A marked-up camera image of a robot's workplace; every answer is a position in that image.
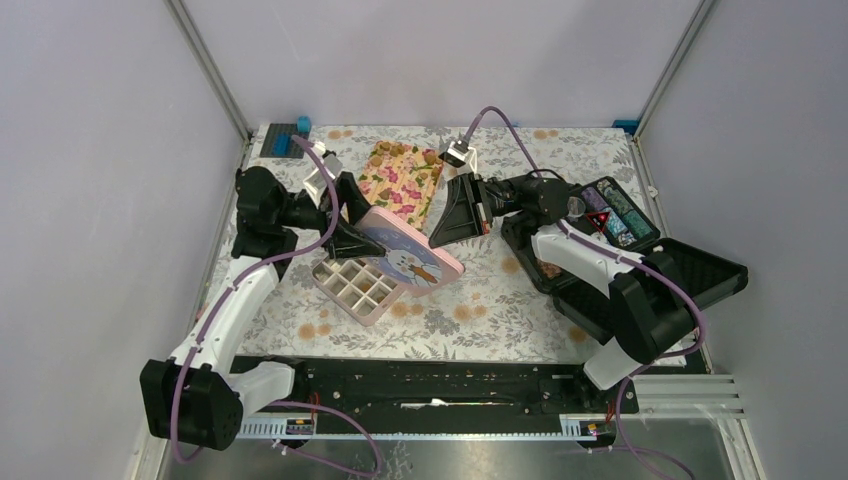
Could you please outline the compartmented metal chocolate tin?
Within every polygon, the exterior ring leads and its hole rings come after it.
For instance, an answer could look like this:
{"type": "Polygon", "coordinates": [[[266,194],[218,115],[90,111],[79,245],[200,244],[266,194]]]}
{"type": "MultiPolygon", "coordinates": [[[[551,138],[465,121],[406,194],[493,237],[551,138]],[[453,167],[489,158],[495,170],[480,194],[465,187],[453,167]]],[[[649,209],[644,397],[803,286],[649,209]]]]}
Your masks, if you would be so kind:
{"type": "Polygon", "coordinates": [[[361,259],[325,258],[311,270],[316,286],[363,326],[375,324],[404,288],[361,259]]]}

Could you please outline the silver tin lid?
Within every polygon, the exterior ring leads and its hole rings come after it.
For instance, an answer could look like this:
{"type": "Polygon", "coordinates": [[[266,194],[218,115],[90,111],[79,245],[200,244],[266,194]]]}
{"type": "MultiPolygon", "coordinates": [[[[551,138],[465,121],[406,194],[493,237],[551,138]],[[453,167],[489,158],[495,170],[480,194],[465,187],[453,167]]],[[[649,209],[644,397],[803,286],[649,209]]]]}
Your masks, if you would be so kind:
{"type": "Polygon", "coordinates": [[[382,257],[366,257],[367,265],[414,296],[423,296],[458,280],[465,268],[442,248],[389,210],[374,206],[355,227],[385,249],[382,257]]]}

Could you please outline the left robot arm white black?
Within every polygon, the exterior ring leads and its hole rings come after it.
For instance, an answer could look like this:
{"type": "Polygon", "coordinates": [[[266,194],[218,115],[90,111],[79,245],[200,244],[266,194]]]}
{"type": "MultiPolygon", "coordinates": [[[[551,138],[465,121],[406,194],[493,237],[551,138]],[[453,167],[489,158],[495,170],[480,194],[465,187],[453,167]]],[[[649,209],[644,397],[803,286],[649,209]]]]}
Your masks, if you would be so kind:
{"type": "Polygon", "coordinates": [[[386,254],[354,225],[371,205],[336,153],[321,142],[292,140],[315,165],[303,189],[288,191],[266,167],[237,171],[237,233],[227,275],[170,356],[142,368],[143,406],[154,437],[222,451],[246,418],[272,403],[288,411],[304,407],[311,387],[289,364],[262,361],[232,373],[249,322],[296,257],[318,248],[332,259],[386,254]]]}

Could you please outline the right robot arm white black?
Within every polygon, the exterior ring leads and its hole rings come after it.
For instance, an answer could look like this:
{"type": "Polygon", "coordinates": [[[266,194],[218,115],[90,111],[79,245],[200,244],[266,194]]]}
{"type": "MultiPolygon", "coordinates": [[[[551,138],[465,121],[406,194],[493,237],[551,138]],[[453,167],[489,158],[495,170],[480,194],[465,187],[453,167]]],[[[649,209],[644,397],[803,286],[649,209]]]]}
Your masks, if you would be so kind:
{"type": "Polygon", "coordinates": [[[583,365],[573,386],[575,402],[597,412],[613,398],[613,386],[660,358],[676,356],[674,345],[692,331],[705,332],[701,309],[685,290],[660,271],[660,255],[640,255],[605,244],[565,220],[574,200],[566,181],[539,170],[506,180],[485,180],[477,153],[463,139],[442,145],[438,159],[457,170],[447,184],[443,213],[430,234],[442,247],[491,232],[494,220],[528,213],[539,228],[531,237],[534,256],[592,286],[606,297],[613,337],[583,365]]]}

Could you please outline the floral rectangular tray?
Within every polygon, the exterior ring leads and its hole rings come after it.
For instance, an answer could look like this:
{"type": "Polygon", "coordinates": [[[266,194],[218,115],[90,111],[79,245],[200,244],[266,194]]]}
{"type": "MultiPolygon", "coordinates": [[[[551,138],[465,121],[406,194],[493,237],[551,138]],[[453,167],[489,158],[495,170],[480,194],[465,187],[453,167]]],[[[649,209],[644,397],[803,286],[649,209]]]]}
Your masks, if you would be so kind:
{"type": "Polygon", "coordinates": [[[381,140],[368,155],[358,184],[369,203],[421,231],[443,169],[434,149],[381,140]]]}

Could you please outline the grey lego baseplate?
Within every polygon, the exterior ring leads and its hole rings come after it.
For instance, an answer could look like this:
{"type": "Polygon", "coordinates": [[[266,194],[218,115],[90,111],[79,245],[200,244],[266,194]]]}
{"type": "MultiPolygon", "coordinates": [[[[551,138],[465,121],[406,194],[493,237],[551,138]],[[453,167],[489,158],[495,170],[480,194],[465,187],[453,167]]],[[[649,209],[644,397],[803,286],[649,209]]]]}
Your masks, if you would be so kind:
{"type": "Polygon", "coordinates": [[[259,156],[300,159],[304,156],[303,148],[292,138],[308,140],[310,134],[310,129],[301,130],[296,123],[271,123],[265,132],[259,156]]]}

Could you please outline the floral table mat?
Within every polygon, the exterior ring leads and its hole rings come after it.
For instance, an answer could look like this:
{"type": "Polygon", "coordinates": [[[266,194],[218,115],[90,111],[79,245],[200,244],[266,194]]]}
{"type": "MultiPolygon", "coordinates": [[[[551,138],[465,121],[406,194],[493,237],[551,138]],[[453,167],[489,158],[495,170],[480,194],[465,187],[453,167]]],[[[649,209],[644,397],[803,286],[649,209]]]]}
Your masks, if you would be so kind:
{"type": "MultiPolygon", "coordinates": [[[[474,133],[479,170],[509,178],[533,166],[576,183],[613,177],[645,203],[626,134],[612,128],[519,128],[474,133]]],[[[464,274],[434,293],[401,296],[365,327],[314,283],[322,250],[295,259],[249,324],[243,355],[418,358],[579,364],[597,343],[538,292],[498,232],[453,244],[464,274]]]]}

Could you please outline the black poker chip case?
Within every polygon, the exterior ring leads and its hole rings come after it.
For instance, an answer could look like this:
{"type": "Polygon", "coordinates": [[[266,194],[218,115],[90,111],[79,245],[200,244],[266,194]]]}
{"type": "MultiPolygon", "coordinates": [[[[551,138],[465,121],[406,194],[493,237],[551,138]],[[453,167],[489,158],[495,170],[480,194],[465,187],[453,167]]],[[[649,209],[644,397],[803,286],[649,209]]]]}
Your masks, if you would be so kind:
{"type": "Polygon", "coordinates": [[[742,291],[746,266],[664,237],[612,178],[494,182],[492,211],[533,285],[605,344],[657,352],[742,291]]]}

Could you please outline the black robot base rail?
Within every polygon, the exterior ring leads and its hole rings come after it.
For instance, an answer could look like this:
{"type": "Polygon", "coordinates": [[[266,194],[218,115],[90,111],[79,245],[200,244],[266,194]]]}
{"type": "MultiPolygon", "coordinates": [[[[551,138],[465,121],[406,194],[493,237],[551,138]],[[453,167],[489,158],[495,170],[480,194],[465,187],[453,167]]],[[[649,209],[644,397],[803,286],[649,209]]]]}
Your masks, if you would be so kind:
{"type": "Polygon", "coordinates": [[[288,402],[261,415],[294,439],[587,439],[588,424],[639,410],[633,386],[598,390],[579,365],[276,357],[288,402]]]}

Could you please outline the blue corner bracket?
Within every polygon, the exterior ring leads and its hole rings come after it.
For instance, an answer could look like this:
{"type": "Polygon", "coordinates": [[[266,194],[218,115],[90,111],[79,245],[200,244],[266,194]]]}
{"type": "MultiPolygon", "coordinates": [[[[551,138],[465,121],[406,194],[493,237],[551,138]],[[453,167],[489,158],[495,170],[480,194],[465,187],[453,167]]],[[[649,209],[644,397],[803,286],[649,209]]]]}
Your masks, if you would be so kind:
{"type": "Polygon", "coordinates": [[[635,136],[640,127],[640,121],[637,119],[617,119],[612,122],[611,127],[621,129],[626,135],[635,136]]]}

